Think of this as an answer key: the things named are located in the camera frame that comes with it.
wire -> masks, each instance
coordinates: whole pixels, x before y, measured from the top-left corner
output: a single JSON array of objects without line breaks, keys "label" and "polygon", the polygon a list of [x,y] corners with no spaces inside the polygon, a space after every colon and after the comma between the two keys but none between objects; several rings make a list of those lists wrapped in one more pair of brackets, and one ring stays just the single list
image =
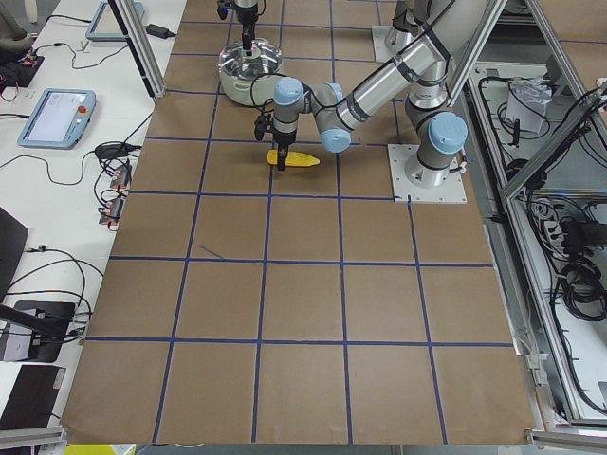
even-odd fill
[{"label": "wire", "polygon": [[23,114],[0,114],[0,117],[29,118],[29,116],[24,116]]},{"label": "wire", "polygon": [[483,107],[485,109],[485,114],[487,115],[489,127],[491,128],[491,132],[493,133],[495,142],[498,145],[498,149],[500,152],[500,161],[502,163],[502,167],[504,169],[506,169],[506,167],[507,167],[506,156],[509,158],[510,161],[514,161],[514,157],[510,154],[510,152],[508,150],[506,150],[506,147],[504,147],[504,144],[502,143],[502,140],[500,139],[500,135],[497,132],[495,125],[493,125],[493,122],[491,121],[491,108],[489,107],[487,97],[485,97],[485,87],[484,87],[485,82],[489,82],[489,81],[493,81],[493,78],[490,76],[487,76],[487,77],[481,79],[478,82],[478,91],[479,91],[479,94],[481,95],[481,101],[483,102]]},{"label": "wire", "polygon": [[[96,272],[98,272],[100,274],[101,277],[103,277],[103,272],[101,272],[96,266],[94,266],[91,263],[88,263],[87,261],[82,261],[80,259],[77,260],[78,263],[83,264],[83,265],[88,265],[89,267],[91,267],[93,270],[95,270]],[[21,277],[19,277],[17,280],[13,281],[8,289],[11,289],[15,284],[17,284],[18,282],[21,282],[22,280],[24,280],[25,278],[33,275],[34,273],[39,272],[40,270],[44,270],[47,267],[51,267],[53,265],[56,264],[63,264],[63,263],[71,263],[72,260],[71,259],[61,259],[59,261],[53,261],[52,263],[48,263],[48,264],[44,264],[41,265],[39,267],[34,268],[33,270],[30,270],[28,273],[26,273],[25,275],[22,275]]]},{"label": "wire", "polygon": [[84,292],[86,291],[86,275],[84,274],[83,267],[80,265],[80,263],[78,262],[78,260],[71,253],[68,253],[67,251],[63,251],[62,249],[46,248],[45,246],[39,246],[37,249],[32,249],[29,252],[32,252],[32,253],[33,252],[41,252],[41,253],[53,252],[53,253],[59,253],[59,254],[63,254],[65,256],[67,256],[74,263],[74,265],[76,265],[76,267],[78,268],[78,271],[80,272],[80,275],[81,275],[81,277],[83,279],[83,286],[81,288],[80,298],[79,298],[78,303],[77,303],[77,308],[84,301],[86,303],[86,306],[88,307],[89,313],[91,313],[91,314],[93,313],[93,311],[91,309],[91,305],[84,298]]},{"label": "wire", "polygon": [[46,21],[48,22],[48,19],[50,19],[51,17],[63,17],[64,19],[71,19],[72,21],[84,22],[85,24],[90,24],[91,23],[91,21],[88,20],[88,19],[80,19],[78,17],[65,16],[63,14],[51,14],[50,16],[48,16],[46,18]]},{"label": "wire", "polygon": [[268,76],[278,76],[280,78],[288,77],[286,74],[283,74],[283,73],[269,72],[269,73],[260,74],[260,75],[256,76],[255,78],[253,78],[253,80],[250,83],[250,88],[248,89],[248,95],[253,104],[253,107],[255,109],[257,109],[261,114],[269,114],[270,112],[272,112],[272,110],[267,110],[266,106],[271,104],[274,101],[274,99],[269,98],[267,100],[264,100],[264,102],[262,104],[257,104],[257,102],[255,101],[255,97],[253,95],[253,87],[255,86],[255,83],[257,83],[257,81],[259,81],[260,79],[262,79],[264,77],[268,77]]},{"label": "wire", "polygon": [[[514,136],[514,127],[507,123],[507,118],[502,117],[502,114],[507,110],[507,105],[508,105],[507,101],[503,102],[502,104],[499,105],[499,107],[497,108],[497,119],[500,122],[500,125],[502,125],[502,128],[504,128],[504,130],[506,130],[507,132],[509,132],[510,134],[512,134]],[[546,129],[546,131],[539,134],[538,136],[534,136],[534,137],[520,136],[520,138],[524,139],[524,140],[536,140],[536,139],[541,139],[542,137],[546,137],[546,136],[548,136],[548,133],[550,133],[550,130],[552,129],[550,126],[550,120],[546,119],[546,125],[548,125],[548,128]]]},{"label": "wire", "polygon": [[[587,217],[584,208],[582,206],[580,206],[577,203],[577,201],[575,201],[573,199],[570,199],[570,198],[567,198],[564,196],[556,196],[556,197],[551,196],[550,199],[557,199],[557,200],[563,201],[563,202],[569,204],[572,208],[579,209],[579,212],[581,213],[581,215],[584,218]],[[559,268],[556,266],[555,258],[553,256],[553,254],[551,254],[551,250],[549,248],[547,248],[546,245],[544,244],[542,235],[538,230],[537,220],[536,220],[536,217],[533,215],[533,212],[531,209],[532,200],[533,200],[533,189],[530,189],[530,190],[528,190],[527,197],[526,197],[525,211],[526,211],[527,217],[529,219],[529,224],[531,226],[531,230],[533,231],[534,235],[536,236],[536,239],[538,240],[538,242],[540,244],[540,248],[543,251],[543,256],[546,260],[546,263],[548,264],[548,268],[551,269],[553,272],[553,273],[549,273],[550,291],[549,291],[549,295],[548,295],[548,297],[549,297],[548,303],[550,306],[552,319],[554,320],[555,325],[557,327],[557,332],[559,334],[561,346],[564,349],[565,354],[566,354],[567,367],[571,373],[571,377],[573,379],[574,386],[575,386],[581,400],[584,403],[586,403],[593,410],[595,410],[603,415],[607,415],[607,409],[602,408],[601,406],[596,404],[587,395],[586,390],[581,386],[581,383],[579,382],[578,373],[576,371],[576,366],[574,364],[574,357],[572,355],[571,344],[569,343],[568,339],[564,335],[564,331],[562,329],[561,322],[559,320],[557,310],[556,310],[556,306],[558,304],[557,299],[562,299],[567,311],[569,311],[569,313],[571,313],[576,318],[583,319],[583,320],[589,320],[588,317],[590,317],[591,318],[590,320],[602,320],[600,318],[604,319],[605,317],[607,317],[607,307],[606,307],[606,303],[605,303],[605,290],[602,287],[602,285],[600,284],[598,278],[596,278],[596,277],[594,279],[591,278],[591,275],[592,275],[592,273],[590,272],[591,268],[588,268],[588,267],[590,267],[590,265],[588,265],[588,264],[592,264],[592,263],[590,263],[589,261],[587,261],[587,262],[578,261],[579,264],[586,264],[586,266],[585,266],[586,268],[584,268],[583,265],[579,265],[579,264],[577,266],[575,266],[575,265],[572,266],[571,264],[568,264],[563,268]],[[560,220],[559,216],[556,213],[556,221],[559,222],[559,220]],[[556,283],[554,282],[553,274],[558,277]],[[587,303],[587,302],[589,302],[590,299],[593,299],[593,298],[598,298],[599,308],[600,308],[601,312],[598,315],[590,316],[579,309],[578,303]]]},{"label": "wire", "polygon": [[135,130],[133,130],[133,132],[129,136],[126,137],[126,139],[122,142],[122,144],[126,144],[129,141],[129,139],[131,137],[133,137],[133,135],[141,129],[141,127],[145,124],[145,122],[150,119],[150,117],[152,116],[153,113],[154,113],[154,111],[152,111],[150,114],[148,114],[148,117],[143,119],[143,121],[137,126],[137,128],[135,128]]},{"label": "wire", "polygon": [[48,180],[50,181],[50,183],[53,183],[55,185],[61,185],[61,186],[65,186],[65,187],[74,187],[76,185],[79,185],[83,182],[84,179],[84,160],[86,159],[87,156],[93,154],[94,152],[87,152],[86,154],[83,155],[83,158],[80,161],[80,177],[78,177],[78,179],[75,182],[60,182],[57,181],[55,179],[53,179],[53,177],[50,174],[50,163],[45,160],[44,158],[41,158],[39,156],[34,156],[34,155],[18,155],[15,158],[10,159],[9,161],[0,164],[0,169],[4,168],[5,166],[8,166],[10,163],[13,163],[14,161],[17,161],[18,159],[21,158],[30,158],[30,159],[37,159],[38,161],[42,161],[43,163],[45,163],[46,166],[46,176],[48,177]]},{"label": "wire", "polygon": [[15,101],[17,99],[17,97],[19,96],[19,84],[17,83],[17,81],[15,81],[15,93],[11,99],[7,99],[7,98],[4,98],[4,95],[2,94],[2,91],[4,90],[4,88],[6,88],[6,86],[3,85],[4,81],[2,81],[1,79],[2,79],[2,75],[0,75],[0,99],[2,99],[3,101],[6,101],[6,102]]},{"label": "wire", "polygon": [[79,300],[83,301],[86,305],[87,315],[90,316],[93,314],[93,309],[90,301],[86,299],[82,294],[78,294],[77,292],[72,291],[64,291],[63,289],[39,289],[35,291],[19,291],[19,292],[7,292],[7,296],[29,296],[32,294],[66,294],[68,296],[78,297]]},{"label": "wire", "polygon": [[111,54],[106,55],[101,60],[99,60],[97,63],[95,63],[95,64],[86,64],[84,66],[76,66],[76,57],[77,57],[76,51],[68,43],[53,43],[52,45],[41,45],[40,47],[36,47],[34,49],[33,54],[34,55],[38,55],[38,51],[40,49],[44,49],[46,47],[59,47],[59,46],[66,46],[69,49],[69,51],[72,53],[72,62],[71,62],[72,69],[94,68],[96,66],[99,66],[103,62],[105,62],[110,57],[114,57],[115,55],[120,54],[124,49],[126,49],[128,47],[128,45],[124,45],[123,47],[121,47],[120,49],[118,49],[116,52],[112,52]]},{"label": "wire", "polygon": [[264,7],[262,8],[262,12],[260,12],[259,14],[257,14],[257,17],[262,17],[264,15],[264,13],[266,12],[266,0],[264,0]]}]

floor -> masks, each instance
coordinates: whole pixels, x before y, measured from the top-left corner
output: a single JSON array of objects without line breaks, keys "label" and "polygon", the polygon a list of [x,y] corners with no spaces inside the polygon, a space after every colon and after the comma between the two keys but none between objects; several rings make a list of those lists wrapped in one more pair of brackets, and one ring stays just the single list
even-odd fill
[{"label": "floor", "polygon": [[[268,2],[285,72],[350,91],[393,2]],[[63,416],[72,443],[518,444],[533,426],[466,179],[460,206],[392,200],[394,100],[342,155],[303,118],[279,173],[222,94],[240,29],[191,0]]]}]

metal base plate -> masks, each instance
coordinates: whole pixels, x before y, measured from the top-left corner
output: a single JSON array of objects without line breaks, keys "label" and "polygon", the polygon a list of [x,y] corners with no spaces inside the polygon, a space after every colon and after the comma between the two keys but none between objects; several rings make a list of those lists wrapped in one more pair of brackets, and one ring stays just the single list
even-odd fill
[{"label": "metal base plate", "polygon": [[376,52],[376,62],[388,62],[395,54],[386,47],[385,40],[390,31],[389,26],[372,26],[371,34],[373,35],[373,50]]},{"label": "metal base plate", "polygon": [[[405,163],[410,156],[417,153],[418,145],[405,144],[388,145],[390,171],[392,173],[392,188],[396,202],[411,202],[414,204],[466,204],[466,190],[460,173],[450,173],[443,185],[432,190],[417,187],[405,175]],[[454,158],[451,164],[457,167]]]}]

table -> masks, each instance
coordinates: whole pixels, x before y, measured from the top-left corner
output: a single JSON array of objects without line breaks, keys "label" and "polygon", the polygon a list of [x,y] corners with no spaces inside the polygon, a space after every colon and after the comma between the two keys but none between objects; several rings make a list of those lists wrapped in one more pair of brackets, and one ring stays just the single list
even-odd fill
[{"label": "table", "polygon": [[[177,30],[185,0],[142,0],[146,8],[144,21]],[[62,0],[56,14],[81,18],[92,18],[99,2],[94,0]],[[87,44],[84,38],[86,26],[67,19],[53,18],[43,29],[35,46],[64,42],[77,51],[76,65],[94,64],[104,56],[124,46],[121,43],[88,43],[85,52],[80,49]],[[150,38],[158,64],[164,72],[174,40]],[[13,102],[0,101],[0,113],[28,115],[44,89],[81,88],[93,90],[98,104],[90,125],[82,140],[67,151],[23,149],[16,145],[23,125],[22,119],[0,120],[0,162],[4,163],[17,155],[40,156],[50,162],[50,172],[54,179],[71,182],[80,174],[81,158],[98,144],[108,140],[125,139],[154,109],[154,102],[148,97],[137,68],[128,49],[108,59],[102,65],[85,70],[70,67],[71,53],[65,46],[40,50],[46,57],[30,87],[20,88]],[[12,95],[11,89],[4,93]],[[131,139],[131,143],[141,144],[147,124]],[[28,245],[46,245],[70,252],[78,259],[89,261],[101,270],[105,269],[115,233],[98,224],[98,203],[93,194],[93,184],[100,167],[93,155],[85,161],[83,182],[78,186],[63,187],[51,184],[44,163],[32,159],[19,159],[0,170],[0,205],[29,228]],[[104,178],[100,188],[107,187]],[[16,277],[27,271],[57,259],[64,259],[55,253],[24,254]],[[87,289],[85,297],[95,303],[101,277],[89,267],[85,267]],[[60,264],[39,273],[32,280],[15,286],[13,291],[30,289],[64,289],[78,292],[79,272],[73,264]],[[6,304],[14,304],[23,297],[7,297]],[[45,295],[48,300],[61,300],[59,295]],[[66,344],[55,365],[66,367],[66,375],[54,412],[63,413],[82,346]],[[11,386],[18,372],[17,364],[0,362],[0,410],[6,405]]]}]

black cable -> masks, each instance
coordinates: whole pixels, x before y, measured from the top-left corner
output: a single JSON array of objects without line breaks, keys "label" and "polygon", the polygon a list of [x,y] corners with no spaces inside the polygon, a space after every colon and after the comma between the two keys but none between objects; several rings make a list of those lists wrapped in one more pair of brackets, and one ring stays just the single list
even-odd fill
[{"label": "black cable", "polygon": [[[500,104],[500,106],[497,109],[497,119],[500,122],[500,125],[502,126],[502,128],[504,128],[505,131],[507,131],[508,133],[510,133],[511,135],[514,136],[514,128],[511,125],[508,125],[506,118],[503,117],[503,113],[507,110],[507,101],[503,102],[502,104]],[[542,137],[546,137],[548,136],[548,134],[550,133],[550,130],[552,129],[550,126],[550,121],[548,120],[546,122],[546,125],[548,125],[548,128],[546,128],[546,131],[544,131],[543,133],[539,133],[538,136],[533,136],[533,137],[529,137],[529,136],[520,136],[520,139],[524,139],[524,140],[537,140],[537,139],[541,139]]]},{"label": "black cable", "polygon": [[266,0],[264,0],[264,7],[262,8],[262,12],[260,12],[259,14],[257,14],[257,17],[262,17],[264,15],[264,13],[266,12]]},{"label": "black cable", "polygon": [[574,111],[574,109],[576,107],[578,107],[580,104],[582,104],[588,97],[590,97],[592,94],[596,93],[599,90],[599,88],[595,88],[593,90],[589,90],[586,93],[584,93],[581,97],[579,97],[570,107],[569,109],[567,109],[567,112],[565,112],[564,117],[562,118],[561,122],[557,125],[557,127],[555,128],[554,132],[556,133],[557,131],[559,131],[559,129],[562,127],[562,125],[567,121],[567,119],[569,118],[569,116],[571,115],[571,113]]},{"label": "black cable", "polygon": [[556,293],[553,293],[550,297],[550,312],[552,313],[552,319],[554,320],[554,322],[557,326],[557,332],[559,334],[561,346],[565,350],[565,353],[566,353],[567,366],[569,368],[569,372],[571,373],[571,377],[573,379],[574,386],[575,386],[576,390],[578,391],[578,395],[582,399],[582,401],[584,403],[586,403],[586,405],[588,405],[590,408],[592,408],[593,410],[595,410],[596,412],[598,412],[600,414],[607,415],[607,409],[602,408],[597,403],[592,401],[592,399],[586,394],[586,390],[584,389],[584,387],[582,387],[581,383],[579,382],[578,372],[577,372],[576,366],[574,364],[574,357],[573,357],[571,345],[569,343],[569,340],[565,336],[564,331],[562,330],[561,321],[559,320],[559,316],[557,315],[557,306],[556,305],[557,305]]},{"label": "black cable", "polygon": [[109,59],[110,57],[114,57],[115,55],[118,55],[119,53],[121,53],[124,49],[126,49],[128,47],[128,45],[124,45],[123,47],[121,47],[120,49],[118,49],[116,52],[112,52],[111,54],[106,55],[105,57],[103,57],[101,60],[99,60],[97,63],[95,64],[87,64],[85,66],[76,66],[76,51],[72,48],[71,45],[69,45],[68,43],[53,43],[52,45],[41,45],[40,47],[36,47],[33,51],[34,55],[38,55],[38,51],[40,49],[44,49],[46,47],[59,47],[59,46],[66,46],[69,51],[72,53],[72,62],[71,62],[71,66],[72,69],[88,69],[88,68],[94,68],[96,66],[99,66],[100,64],[102,64],[103,62],[105,62],[107,59]]},{"label": "black cable", "polygon": [[253,107],[255,109],[257,109],[261,114],[269,114],[272,112],[271,110],[266,110],[266,106],[271,104],[273,102],[273,99],[270,98],[270,99],[264,100],[264,102],[262,104],[257,104],[257,102],[255,101],[255,97],[253,96],[253,87],[255,86],[255,83],[257,83],[257,81],[259,81],[260,79],[262,79],[264,77],[269,77],[269,76],[278,76],[280,78],[288,77],[286,74],[283,74],[283,73],[269,72],[269,73],[260,74],[260,75],[256,76],[255,78],[253,78],[253,80],[250,83],[250,88],[248,89],[248,95],[253,104]]},{"label": "black cable", "polygon": [[72,341],[75,341],[79,338],[82,337],[83,333],[81,334],[78,329],[74,330],[74,331],[70,331],[70,332],[77,332],[78,335],[74,335],[74,334],[67,334],[67,335],[61,335],[61,336],[50,336],[50,335],[40,335],[40,334],[34,334],[34,333],[30,333],[30,334],[17,334],[15,332],[11,332],[10,330],[0,330],[0,335],[10,335],[13,337],[33,337],[34,339],[40,339],[41,341],[43,341],[44,343],[71,343]]},{"label": "black cable", "polygon": [[590,147],[590,150],[586,148],[586,145],[584,145],[583,138],[579,140],[579,145],[581,146],[581,149],[588,155],[589,158],[591,158],[601,168],[607,170],[607,163],[604,161],[601,161],[601,159],[605,159],[605,158],[602,158],[600,155],[598,155],[598,152],[592,146],[590,146],[590,144],[588,143],[587,140],[585,142]]},{"label": "black cable", "polygon": [[88,312],[88,315],[93,314],[93,308],[91,306],[91,303],[83,295],[78,294],[77,292],[64,291],[63,289],[38,289],[35,291],[7,292],[6,295],[7,296],[30,296],[32,294],[66,294],[68,296],[77,297],[79,299],[79,302],[76,304],[76,308],[78,308],[78,306],[80,306],[81,302],[84,302],[84,305],[86,305],[86,310]]},{"label": "black cable", "polygon": [[122,144],[126,144],[129,141],[129,139],[131,137],[133,137],[133,135],[141,129],[141,127],[145,124],[145,122],[150,119],[150,117],[152,116],[153,113],[154,113],[154,111],[152,111],[150,114],[148,114],[148,117],[143,119],[143,121],[137,126],[137,128],[135,128],[135,130],[133,130],[133,132],[129,136],[126,137],[126,139],[122,142]]},{"label": "black cable", "polygon": [[24,116],[23,114],[0,114],[0,117],[29,118],[29,116]]},{"label": "black cable", "polygon": [[[91,267],[93,270],[95,270],[97,273],[99,273],[101,275],[101,277],[103,277],[103,272],[101,272],[96,266],[94,266],[91,263],[88,263],[87,261],[82,261],[82,260],[77,260],[80,264],[83,265],[88,265],[89,267]],[[44,270],[47,267],[51,267],[53,265],[56,264],[62,264],[62,263],[71,263],[72,260],[71,259],[61,259],[58,261],[53,261],[52,263],[47,263],[44,265],[40,265],[39,267],[34,268],[33,270],[29,270],[28,273],[26,273],[25,275],[22,275],[21,277],[19,277],[17,280],[14,280],[10,285],[8,289],[11,289],[15,284],[17,284],[18,282],[21,282],[22,280],[24,280],[25,278],[33,275],[34,273],[39,272],[40,270]]]},{"label": "black cable", "polygon": [[90,24],[92,22],[88,19],[81,19],[79,17],[65,16],[63,14],[51,14],[50,16],[48,16],[46,18],[46,21],[48,22],[48,19],[50,19],[51,17],[63,17],[64,19],[71,19],[72,21],[84,22],[85,24]]},{"label": "black cable", "polygon": [[[495,79],[497,79],[499,82],[503,82],[503,78],[495,78]],[[510,159],[510,161],[514,161],[514,157],[510,154],[510,152],[508,150],[506,150],[506,147],[504,147],[504,144],[502,143],[502,140],[500,139],[500,135],[497,132],[495,125],[493,125],[493,121],[491,120],[491,108],[489,107],[487,97],[485,96],[485,87],[484,87],[485,82],[489,82],[489,81],[494,81],[494,78],[487,76],[487,77],[481,79],[478,82],[478,92],[481,95],[481,102],[483,103],[483,108],[485,109],[485,114],[487,116],[489,127],[491,128],[491,132],[493,133],[495,142],[498,145],[498,149],[500,152],[500,161],[502,163],[502,167],[503,167],[503,169],[506,169],[506,166],[507,166],[506,156]]]},{"label": "black cable", "polygon": [[[52,253],[59,253],[59,254],[63,254],[65,256],[67,256],[73,263],[74,265],[76,265],[76,267],[78,268],[78,271],[80,272],[80,275],[83,279],[83,286],[80,292],[80,299],[78,300],[77,303],[77,308],[81,305],[81,303],[83,302],[83,300],[85,300],[84,298],[84,292],[86,291],[86,274],[84,273],[83,267],[79,264],[78,260],[71,254],[68,253],[67,251],[63,251],[62,249],[57,249],[57,248],[46,248],[45,246],[41,246],[38,249],[32,249],[30,250],[30,252],[40,252],[40,253],[46,253],[46,252],[52,252]],[[89,303],[86,304],[88,306],[88,311],[91,311],[91,306]]]},{"label": "black cable", "polygon": [[55,185],[65,186],[65,187],[73,187],[73,186],[76,186],[76,185],[79,185],[80,183],[82,183],[82,181],[84,179],[84,160],[86,159],[87,156],[89,156],[93,153],[94,152],[87,152],[86,154],[83,155],[83,158],[81,159],[81,162],[80,162],[80,168],[81,168],[80,177],[75,182],[59,182],[57,180],[54,180],[50,174],[50,163],[46,159],[41,158],[39,156],[34,156],[34,155],[18,155],[15,158],[12,158],[7,162],[0,164],[0,169],[4,168],[5,166],[8,166],[10,163],[12,163],[18,159],[21,159],[21,158],[37,159],[38,161],[42,161],[43,163],[45,163],[46,176],[48,177],[48,180],[50,181],[50,183],[53,183]]}]

